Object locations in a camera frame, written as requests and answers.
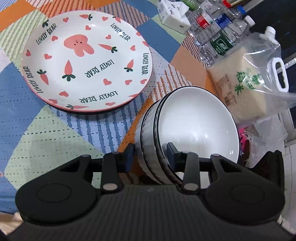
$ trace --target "tissue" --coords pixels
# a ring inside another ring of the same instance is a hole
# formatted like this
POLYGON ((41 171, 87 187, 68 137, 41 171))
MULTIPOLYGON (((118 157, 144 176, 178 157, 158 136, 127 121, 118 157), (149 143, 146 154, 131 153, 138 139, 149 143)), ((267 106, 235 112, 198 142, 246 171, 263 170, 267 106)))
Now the tissue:
POLYGON ((186 30, 190 27, 190 23, 185 15, 189 10, 189 7, 185 3, 158 0, 156 7, 163 25, 179 33, 186 33, 186 30))

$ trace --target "table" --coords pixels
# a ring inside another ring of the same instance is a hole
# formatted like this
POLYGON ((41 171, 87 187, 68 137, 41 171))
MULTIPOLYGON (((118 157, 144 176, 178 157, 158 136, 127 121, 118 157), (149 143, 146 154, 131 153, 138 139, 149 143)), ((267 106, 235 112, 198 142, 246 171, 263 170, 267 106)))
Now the table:
MULTIPOLYGON (((161 24, 155 0, 0 0, 0 211, 14 213, 15 193, 26 182, 57 166, 90 154, 123 151, 134 141, 147 108, 172 90, 195 85, 213 92, 190 36, 161 24), (48 18, 74 10, 113 14, 135 27, 150 46, 153 71, 142 93, 124 107, 99 115, 69 114, 35 96, 21 68, 24 44, 48 18)), ((138 183, 137 162, 125 183, 138 183)), ((93 186, 100 184, 94 174, 93 186)))

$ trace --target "green bottle label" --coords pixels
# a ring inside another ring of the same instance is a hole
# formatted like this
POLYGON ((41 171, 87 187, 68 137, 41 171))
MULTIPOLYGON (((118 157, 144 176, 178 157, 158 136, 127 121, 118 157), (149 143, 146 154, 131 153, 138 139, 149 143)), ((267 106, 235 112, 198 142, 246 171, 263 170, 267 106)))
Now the green bottle label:
POLYGON ((219 55, 224 55, 233 45, 223 31, 217 33, 211 40, 211 46, 219 55))

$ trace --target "ribbed black surface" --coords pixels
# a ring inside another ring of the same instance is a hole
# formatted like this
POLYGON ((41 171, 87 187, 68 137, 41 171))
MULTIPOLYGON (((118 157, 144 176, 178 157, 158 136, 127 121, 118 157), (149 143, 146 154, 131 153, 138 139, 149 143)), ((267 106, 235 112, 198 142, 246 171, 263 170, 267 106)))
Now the ribbed black surface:
POLYGON ((119 193, 103 195, 79 220, 55 227, 24 223, 8 237, 15 241, 286 241, 292 236, 276 222, 250 227, 222 221, 197 196, 181 194, 174 185, 126 185, 119 193))

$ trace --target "white tile floor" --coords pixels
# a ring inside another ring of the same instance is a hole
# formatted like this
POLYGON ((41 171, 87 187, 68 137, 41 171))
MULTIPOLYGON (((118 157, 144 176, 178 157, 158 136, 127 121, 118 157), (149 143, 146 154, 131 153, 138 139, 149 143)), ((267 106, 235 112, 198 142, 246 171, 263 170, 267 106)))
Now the white tile floor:
POLYGON ((282 216, 296 229, 296 144, 285 148, 283 159, 286 204, 282 216))

